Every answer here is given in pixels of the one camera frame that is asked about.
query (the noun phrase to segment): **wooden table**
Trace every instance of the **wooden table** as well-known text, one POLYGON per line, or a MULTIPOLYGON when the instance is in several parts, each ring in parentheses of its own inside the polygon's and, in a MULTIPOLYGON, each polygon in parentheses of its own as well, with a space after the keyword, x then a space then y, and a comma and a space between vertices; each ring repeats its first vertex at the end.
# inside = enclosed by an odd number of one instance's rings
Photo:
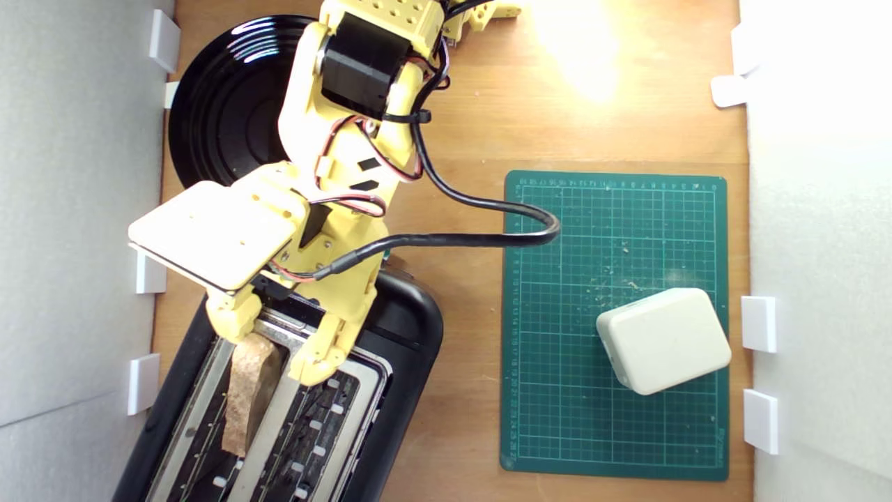
MULTIPOLYGON (((319 1, 178 0, 180 73, 224 30, 273 13, 315 15, 319 1)), ((430 101, 431 155, 457 188, 501 197, 512 169, 721 175, 728 180, 731 267, 731 477, 723 483, 506 473, 498 463, 501 257, 498 250, 400 250, 436 298, 442 350, 383 500, 750 501, 743 442, 739 302, 749 289, 747 137, 742 109, 716 110, 709 80, 731 71, 736 2, 532 0, 452 52, 452 89, 430 101)), ((164 199, 182 188, 165 157, 164 199)), ((429 182, 403 187, 391 231, 496 231, 501 216, 457 205, 429 182)), ((166 372, 202 292, 171 274, 157 301, 154 351, 166 372)))

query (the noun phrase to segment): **black cable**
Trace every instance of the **black cable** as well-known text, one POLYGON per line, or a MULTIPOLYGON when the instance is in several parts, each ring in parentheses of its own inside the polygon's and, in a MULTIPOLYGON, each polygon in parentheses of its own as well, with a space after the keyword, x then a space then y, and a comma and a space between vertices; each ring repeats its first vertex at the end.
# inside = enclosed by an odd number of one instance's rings
MULTIPOLYGON (((426 82, 412 106, 412 112, 421 110, 425 100, 447 78, 450 60, 449 50, 445 40, 441 40, 437 47, 440 56, 440 68, 434 76, 426 82)), ((524 234, 468 234, 468 233, 443 233, 443 234, 400 234, 381 238, 363 247, 359 247, 350 253, 334 260, 328 266, 315 272, 295 274, 305 279, 321 280, 328 275, 341 273, 351 267, 362 263, 364 260, 383 253, 387 249, 395 247, 531 247, 548 244, 560 233, 560 221, 554 214, 535 207, 533 205, 519 204, 503 200, 494 200, 481 197, 473 197, 451 187, 446 183, 434 168, 430 156, 427 153, 424 135, 421 133, 421 125, 413 123, 409 126, 412 139, 415 142, 418 158, 421 159, 424 170, 431 177, 434 185, 446 196, 464 205, 470 205, 491 211, 519 214, 532 218, 544 225, 543 230, 524 234)))
POLYGON ((470 11, 471 9, 473 9, 477 6, 483 5, 490 1, 491 0, 467 0, 467 2, 464 2, 463 4, 453 5, 446 12, 446 21, 454 18, 455 16, 457 16, 465 11, 470 11))

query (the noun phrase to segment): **white plastic box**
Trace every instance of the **white plastic box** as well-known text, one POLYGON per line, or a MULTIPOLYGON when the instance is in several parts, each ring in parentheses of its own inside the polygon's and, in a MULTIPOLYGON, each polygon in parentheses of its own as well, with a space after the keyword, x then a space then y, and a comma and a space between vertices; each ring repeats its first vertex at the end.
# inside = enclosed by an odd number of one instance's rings
POLYGON ((731 361, 731 347, 702 289, 668 289, 604 312, 597 329, 616 378, 643 396, 731 361))

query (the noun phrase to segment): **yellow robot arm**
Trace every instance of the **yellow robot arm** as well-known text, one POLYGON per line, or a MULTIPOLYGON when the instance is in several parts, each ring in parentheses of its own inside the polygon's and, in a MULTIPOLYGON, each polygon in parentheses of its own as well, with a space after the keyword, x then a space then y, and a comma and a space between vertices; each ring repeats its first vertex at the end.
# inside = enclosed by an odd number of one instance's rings
POLYGON ((255 288, 317 301, 324 318, 289 368, 302 384, 343 363, 375 300, 382 254, 355 250, 388 235, 382 218, 396 188, 421 176, 410 125, 429 120, 417 101, 439 84, 435 69, 444 74, 444 22, 452 15, 481 29, 519 13, 507 2, 461 5, 326 0, 297 46, 279 118, 290 161, 231 187, 198 183, 129 229, 132 246, 206 288, 211 324, 233 343, 254 329, 255 288))

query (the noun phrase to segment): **cutting mat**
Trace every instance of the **cutting mat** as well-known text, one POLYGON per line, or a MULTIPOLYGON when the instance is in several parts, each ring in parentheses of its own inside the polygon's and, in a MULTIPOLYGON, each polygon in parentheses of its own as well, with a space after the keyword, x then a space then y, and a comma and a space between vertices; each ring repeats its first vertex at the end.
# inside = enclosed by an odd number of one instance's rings
MULTIPOLYGON (((556 241, 505 253, 502 466, 511 471, 721 481, 728 370, 653 396, 613 374, 595 330, 611 308, 701 288, 728 332, 723 179, 511 172, 508 200, 549 209, 556 241)), ((506 231, 540 227, 508 215, 506 231)))

